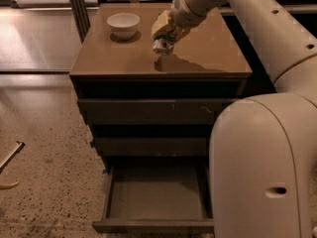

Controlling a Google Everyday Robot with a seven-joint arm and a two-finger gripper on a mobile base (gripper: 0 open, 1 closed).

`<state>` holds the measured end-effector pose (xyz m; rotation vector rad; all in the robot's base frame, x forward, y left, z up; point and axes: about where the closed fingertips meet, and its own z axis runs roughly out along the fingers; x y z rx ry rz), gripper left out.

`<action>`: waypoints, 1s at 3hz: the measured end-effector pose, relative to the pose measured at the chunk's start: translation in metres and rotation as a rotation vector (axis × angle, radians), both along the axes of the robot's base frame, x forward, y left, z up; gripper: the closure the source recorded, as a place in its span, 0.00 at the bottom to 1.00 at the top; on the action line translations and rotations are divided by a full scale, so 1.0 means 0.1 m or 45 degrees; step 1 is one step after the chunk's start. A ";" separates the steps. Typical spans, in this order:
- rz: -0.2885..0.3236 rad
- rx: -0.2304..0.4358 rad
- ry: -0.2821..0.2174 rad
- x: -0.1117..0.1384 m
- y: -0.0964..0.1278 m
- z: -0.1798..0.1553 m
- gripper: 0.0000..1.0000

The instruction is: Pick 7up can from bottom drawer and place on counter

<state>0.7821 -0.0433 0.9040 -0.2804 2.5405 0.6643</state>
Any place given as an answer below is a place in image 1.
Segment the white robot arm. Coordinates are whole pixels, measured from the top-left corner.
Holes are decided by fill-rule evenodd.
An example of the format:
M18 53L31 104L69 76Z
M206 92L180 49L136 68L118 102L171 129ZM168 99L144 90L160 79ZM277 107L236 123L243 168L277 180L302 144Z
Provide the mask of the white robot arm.
M153 49L170 54L224 3L249 37L275 92L234 102L213 126L209 176L215 238L312 238L316 38L275 0L173 0L152 27Z

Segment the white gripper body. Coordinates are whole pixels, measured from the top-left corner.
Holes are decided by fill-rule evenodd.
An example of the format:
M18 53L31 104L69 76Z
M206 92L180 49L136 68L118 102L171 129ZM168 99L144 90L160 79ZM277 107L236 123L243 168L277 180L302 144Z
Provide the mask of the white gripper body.
M186 0L173 0L169 11L169 17L174 26L183 29L195 28L206 19L205 16L199 16L192 12L186 3Z

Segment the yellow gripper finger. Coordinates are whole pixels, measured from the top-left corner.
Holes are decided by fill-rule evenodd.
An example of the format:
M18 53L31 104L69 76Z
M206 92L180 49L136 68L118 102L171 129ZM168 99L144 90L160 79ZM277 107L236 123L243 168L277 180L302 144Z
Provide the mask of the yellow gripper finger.
M182 28L174 26L172 30L172 39L174 43L179 42L182 38L186 37L190 33L189 28Z
M162 11L154 24L152 25L152 38L154 40L165 38L172 39L173 38L173 22L171 20L170 14L168 10Z

